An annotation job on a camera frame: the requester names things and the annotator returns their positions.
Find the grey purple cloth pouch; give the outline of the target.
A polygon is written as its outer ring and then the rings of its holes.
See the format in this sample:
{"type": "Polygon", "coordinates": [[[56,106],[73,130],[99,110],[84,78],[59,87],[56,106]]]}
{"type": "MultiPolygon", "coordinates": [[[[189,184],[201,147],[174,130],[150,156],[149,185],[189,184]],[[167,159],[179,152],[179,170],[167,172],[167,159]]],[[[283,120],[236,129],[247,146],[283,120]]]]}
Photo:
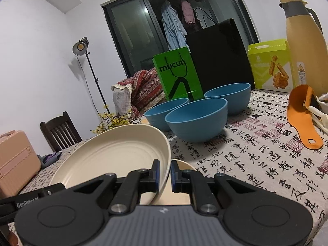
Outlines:
{"type": "Polygon", "coordinates": [[[53,163],[57,162],[58,159],[60,158],[61,154],[62,154],[61,151],[47,154],[44,156],[40,156],[38,154],[37,157],[40,160],[41,168],[45,169],[45,168],[49,167],[50,165],[52,165],[53,163]]]}

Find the hanging white garment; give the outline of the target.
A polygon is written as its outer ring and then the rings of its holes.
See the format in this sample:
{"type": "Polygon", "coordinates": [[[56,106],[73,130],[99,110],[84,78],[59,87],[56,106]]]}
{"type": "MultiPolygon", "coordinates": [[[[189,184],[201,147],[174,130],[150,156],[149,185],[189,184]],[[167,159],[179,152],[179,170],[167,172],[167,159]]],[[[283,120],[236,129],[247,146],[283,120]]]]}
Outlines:
{"type": "Polygon", "coordinates": [[[212,16],[210,15],[210,12],[208,9],[196,7],[194,9],[194,11],[196,13],[196,17],[197,17],[202,29],[208,28],[215,24],[215,21],[213,20],[212,16]]]}

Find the blue bowl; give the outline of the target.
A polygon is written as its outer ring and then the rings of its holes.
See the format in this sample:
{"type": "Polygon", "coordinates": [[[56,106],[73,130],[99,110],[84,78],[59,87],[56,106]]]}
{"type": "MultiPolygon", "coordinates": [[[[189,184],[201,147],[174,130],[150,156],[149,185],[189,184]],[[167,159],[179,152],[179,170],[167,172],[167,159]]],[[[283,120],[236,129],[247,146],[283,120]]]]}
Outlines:
{"type": "Polygon", "coordinates": [[[205,98],[169,112],[165,121],[173,133],[190,143],[207,142],[221,133],[227,122],[224,98],[205,98]]]}
{"type": "Polygon", "coordinates": [[[179,108],[184,104],[188,104],[188,102],[188,98],[172,99],[149,109],[144,113],[144,116],[150,125],[158,128],[162,132],[167,132],[170,130],[170,128],[165,121],[165,117],[169,114],[169,112],[179,108]]]}
{"type": "Polygon", "coordinates": [[[207,91],[205,98],[219,97],[227,100],[228,115],[241,113],[251,97],[250,83],[233,83],[207,91]]]}

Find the orange plastic scoop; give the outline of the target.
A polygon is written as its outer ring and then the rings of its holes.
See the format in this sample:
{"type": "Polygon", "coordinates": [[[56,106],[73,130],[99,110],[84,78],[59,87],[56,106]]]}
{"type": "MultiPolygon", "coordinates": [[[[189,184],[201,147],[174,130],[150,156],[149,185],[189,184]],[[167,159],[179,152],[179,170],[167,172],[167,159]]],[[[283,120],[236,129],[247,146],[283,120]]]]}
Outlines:
{"type": "Polygon", "coordinates": [[[312,98],[315,98],[315,95],[309,85],[295,87],[288,98],[287,120],[298,132],[302,144],[315,150],[323,146],[323,140],[314,127],[309,111],[312,98]]]}

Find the yellow flower branches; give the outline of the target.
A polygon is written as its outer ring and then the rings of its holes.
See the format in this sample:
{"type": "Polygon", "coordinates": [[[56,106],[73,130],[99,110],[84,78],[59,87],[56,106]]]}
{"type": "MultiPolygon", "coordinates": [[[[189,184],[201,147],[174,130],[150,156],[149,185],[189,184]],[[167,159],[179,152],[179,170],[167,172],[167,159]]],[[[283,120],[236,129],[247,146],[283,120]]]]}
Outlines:
{"type": "Polygon", "coordinates": [[[108,112],[98,113],[98,116],[100,123],[94,130],[91,130],[94,134],[101,134],[116,127],[132,124],[133,121],[140,116],[140,112],[136,107],[132,106],[131,109],[129,109],[127,113],[122,116],[108,112]]]}

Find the cream cloth bag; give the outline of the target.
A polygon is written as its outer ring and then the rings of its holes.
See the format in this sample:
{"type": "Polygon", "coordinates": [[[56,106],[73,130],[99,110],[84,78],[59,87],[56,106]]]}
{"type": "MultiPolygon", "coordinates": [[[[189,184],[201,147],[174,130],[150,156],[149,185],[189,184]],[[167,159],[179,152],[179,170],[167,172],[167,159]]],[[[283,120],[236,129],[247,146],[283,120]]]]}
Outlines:
{"type": "Polygon", "coordinates": [[[327,114],[322,111],[317,101],[317,97],[312,94],[310,105],[307,107],[311,113],[313,122],[319,129],[327,133],[327,114]]]}

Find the hanging blue shirt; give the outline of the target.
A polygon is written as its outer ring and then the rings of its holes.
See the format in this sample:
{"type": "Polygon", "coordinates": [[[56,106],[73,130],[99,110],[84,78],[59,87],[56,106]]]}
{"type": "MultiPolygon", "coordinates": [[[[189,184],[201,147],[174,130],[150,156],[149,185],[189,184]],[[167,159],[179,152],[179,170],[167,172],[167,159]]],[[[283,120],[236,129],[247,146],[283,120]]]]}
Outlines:
{"type": "Polygon", "coordinates": [[[185,37],[187,32],[169,1],[164,1],[161,7],[161,19],[169,50],[188,47],[185,37]]]}

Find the green snack box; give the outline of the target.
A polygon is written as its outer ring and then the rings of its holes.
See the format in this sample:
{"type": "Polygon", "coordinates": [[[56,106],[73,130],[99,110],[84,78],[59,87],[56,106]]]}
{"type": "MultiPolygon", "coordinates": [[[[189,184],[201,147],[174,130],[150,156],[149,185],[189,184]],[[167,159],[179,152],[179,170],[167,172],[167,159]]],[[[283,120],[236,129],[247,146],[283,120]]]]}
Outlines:
{"type": "Polygon", "coordinates": [[[287,40],[276,39],[250,44],[247,55],[257,89],[286,93],[294,89],[287,40]]]}

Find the black paper bag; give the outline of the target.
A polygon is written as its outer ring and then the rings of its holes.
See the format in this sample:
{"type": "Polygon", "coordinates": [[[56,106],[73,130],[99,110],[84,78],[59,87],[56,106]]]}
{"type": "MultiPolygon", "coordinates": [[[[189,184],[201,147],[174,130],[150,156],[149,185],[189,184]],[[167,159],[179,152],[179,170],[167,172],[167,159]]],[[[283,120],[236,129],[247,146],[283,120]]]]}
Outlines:
{"type": "Polygon", "coordinates": [[[186,36],[203,92],[232,83],[249,83],[254,76],[234,19],[227,19],[186,36]]]}

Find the blue bowl front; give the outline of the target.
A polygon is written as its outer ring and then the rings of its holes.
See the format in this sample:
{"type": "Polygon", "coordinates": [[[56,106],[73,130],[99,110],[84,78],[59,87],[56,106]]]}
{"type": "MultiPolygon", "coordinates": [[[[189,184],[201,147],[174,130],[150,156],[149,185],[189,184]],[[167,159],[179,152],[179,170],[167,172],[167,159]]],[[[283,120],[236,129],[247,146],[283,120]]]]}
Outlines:
{"type": "Polygon", "coordinates": [[[169,112],[165,121],[173,133],[190,143],[207,142],[221,133],[227,122],[224,98],[205,98],[169,112]]]}

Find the cream plate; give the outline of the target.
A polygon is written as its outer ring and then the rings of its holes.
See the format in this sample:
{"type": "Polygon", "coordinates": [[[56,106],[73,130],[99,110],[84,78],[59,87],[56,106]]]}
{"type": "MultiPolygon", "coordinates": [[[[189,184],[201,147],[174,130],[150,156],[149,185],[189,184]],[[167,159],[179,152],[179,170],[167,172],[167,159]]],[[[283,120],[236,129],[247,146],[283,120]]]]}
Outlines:
{"type": "Polygon", "coordinates": [[[70,188],[106,173],[125,177],[150,169],[154,160],[159,161],[159,191],[142,194],[141,204],[156,204],[169,177],[171,148],[163,132],[147,124],[124,125],[88,140],[68,156],[50,183],[70,188]]]}
{"type": "Polygon", "coordinates": [[[188,186],[187,180],[182,176],[182,171],[196,169],[181,160],[172,159],[170,176],[168,177],[164,191],[158,200],[158,205],[189,205],[190,195],[182,192],[184,186],[188,186]]]}

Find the blue bowl left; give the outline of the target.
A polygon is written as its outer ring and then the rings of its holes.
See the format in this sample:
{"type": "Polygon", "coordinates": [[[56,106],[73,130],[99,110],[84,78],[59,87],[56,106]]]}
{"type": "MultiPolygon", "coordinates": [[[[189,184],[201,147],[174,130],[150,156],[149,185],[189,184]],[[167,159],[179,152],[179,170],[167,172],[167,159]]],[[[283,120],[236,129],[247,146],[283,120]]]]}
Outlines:
{"type": "Polygon", "coordinates": [[[158,128],[162,132],[167,132],[170,130],[170,128],[165,121],[165,117],[169,114],[169,112],[179,108],[184,104],[188,104],[188,102],[188,98],[172,99],[149,109],[144,113],[144,116],[150,125],[158,128]]]}

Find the red patterned blanket on chair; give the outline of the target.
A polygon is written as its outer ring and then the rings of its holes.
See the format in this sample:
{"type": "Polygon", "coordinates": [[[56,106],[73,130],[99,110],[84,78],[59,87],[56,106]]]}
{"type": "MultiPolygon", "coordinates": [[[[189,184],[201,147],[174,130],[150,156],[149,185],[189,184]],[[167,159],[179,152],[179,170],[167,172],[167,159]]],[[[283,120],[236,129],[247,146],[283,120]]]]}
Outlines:
{"type": "Polygon", "coordinates": [[[144,114],[152,107],[166,101],[156,68],[140,70],[111,86],[116,114],[131,115],[132,118],[144,114]]]}

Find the hanging pink garment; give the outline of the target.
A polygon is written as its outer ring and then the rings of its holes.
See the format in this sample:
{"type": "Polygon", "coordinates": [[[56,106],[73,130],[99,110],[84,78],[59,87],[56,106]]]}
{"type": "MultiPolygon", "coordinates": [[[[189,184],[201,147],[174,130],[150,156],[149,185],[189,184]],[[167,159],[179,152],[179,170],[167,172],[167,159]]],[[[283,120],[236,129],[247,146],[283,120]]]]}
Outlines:
{"type": "Polygon", "coordinates": [[[190,3],[186,0],[181,0],[181,7],[182,7],[182,11],[183,11],[183,17],[184,17],[184,21],[188,24],[188,25],[192,25],[195,24],[195,17],[194,17],[194,11],[190,5],[190,3]]]}

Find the calligraphy print tablecloth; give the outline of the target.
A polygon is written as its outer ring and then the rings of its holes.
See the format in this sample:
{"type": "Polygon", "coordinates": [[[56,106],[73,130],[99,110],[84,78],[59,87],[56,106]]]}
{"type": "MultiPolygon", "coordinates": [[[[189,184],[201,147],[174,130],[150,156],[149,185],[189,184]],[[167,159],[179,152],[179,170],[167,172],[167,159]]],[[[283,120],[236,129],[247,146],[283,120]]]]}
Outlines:
{"type": "Polygon", "coordinates": [[[327,245],[327,146],[303,146],[286,119],[287,95],[253,91],[248,107],[228,119],[206,143],[190,143],[172,132],[166,137],[172,157],[209,177],[221,172],[304,205],[314,227],[306,241],[327,245]]]}

